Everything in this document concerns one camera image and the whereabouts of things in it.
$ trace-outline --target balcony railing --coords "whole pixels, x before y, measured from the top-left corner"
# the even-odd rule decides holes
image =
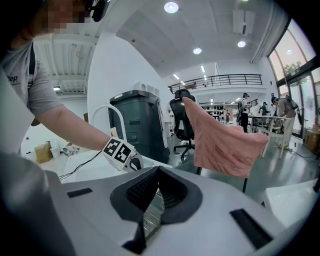
[[[260,74],[223,74],[208,76],[206,78],[198,78],[185,81],[184,84],[177,83],[168,86],[170,91],[174,94],[180,89],[199,89],[216,86],[231,86],[231,85],[255,85],[262,86]]]

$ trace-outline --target pink towel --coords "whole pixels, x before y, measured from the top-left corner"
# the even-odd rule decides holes
[[[182,101],[194,131],[194,166],[248,178],[268,136],[244,133],[241,126],[228,126],[215,120],[191,99],[183,97]]]

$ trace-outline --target black office chair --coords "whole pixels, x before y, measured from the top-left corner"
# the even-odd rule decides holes
[[[184,159],[188,150],[195,149],[195,146],[191,144],[191,140],[195,138],[195,133],[186,114],[186,108],[182,102],[182,97],[187,97],[196,102],[195,97],[192,96],[187,89],[177,90],[174,93],[175,99],[170,101],[170,107],[174,114],[174,133],[178,139],[189,142],[187,145],[178,145],[173,148],[174,152],[176,152],[177,148],[186,148],[181,155],[181,160]],[[179,129],[180,121],[183,123],[183,130]]]

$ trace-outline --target brown box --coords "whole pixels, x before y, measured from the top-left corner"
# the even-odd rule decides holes
[[[305,134],[304,146],[311,151],[316,151],[318,149],[319,137],[319,133],[308,130]]]
[[[51,149],[50,142],[48,142],[46,144],[42,144],[40,146],[36,146],[34,148],[34,152],[36,155],[36,161],[38,164],[48,162],[53,157],[50,149]]]

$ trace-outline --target ceiling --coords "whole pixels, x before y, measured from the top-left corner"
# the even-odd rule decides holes
[[[168,1],[111,0],[106,16],[98,23],[91,19],[71,24],[58,34],[36,37],[35,54],[52,85],[59,86],[64,94],[87,93],[93,53],[103,30],[132,44],[164,78],[173,70],[199,64],[250,60],[261,43],[268,19],[272,17],[275,24],[280,24],[278,16],[270,15],[272,0],[174,0],[179,10],[173,14],[164,10]],[[242,36],[233,30],[233,11],[240,9],[255,13],[253,31],[245,37],[248,43],[244,48],[237,47]],[[201,47],[201,54],[193,54],[196,47]]]
[[[258,99],[261,96],[264,96],[265,93],[254,93],[250,92],[249,93],[249,98],[248,101],[253,101]],[[196,99],[198,104],[201,103],[210,103],[210,99],[213,99],[213,103],[232,103],[235,102],[236,99],[243,97],[242,92],[222,92],[222,93],[209,93],[209,94],[202,94],[202,95],[197,95]]]

